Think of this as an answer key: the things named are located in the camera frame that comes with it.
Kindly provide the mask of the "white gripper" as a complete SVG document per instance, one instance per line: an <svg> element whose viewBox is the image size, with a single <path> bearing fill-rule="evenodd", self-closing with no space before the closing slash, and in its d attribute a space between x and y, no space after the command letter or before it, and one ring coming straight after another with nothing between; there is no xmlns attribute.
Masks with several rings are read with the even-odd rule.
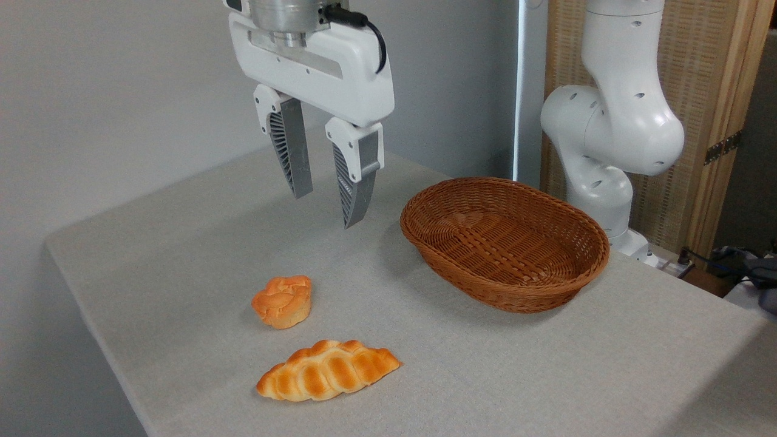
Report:
<svg viewBox="0 0 777 437"><path fill-rule="evenodd" d="M390 64L376 72L375 34L333 23L310 34L306 47L281 48L238 12L230 13L229 27L242 71L261 83L253 94L256 113L294 197L313 191L303 101L336 116L325 129L333 144L344 227L360 222L376 174L385 166L383 127L376 122L395 108Z"/></svg>

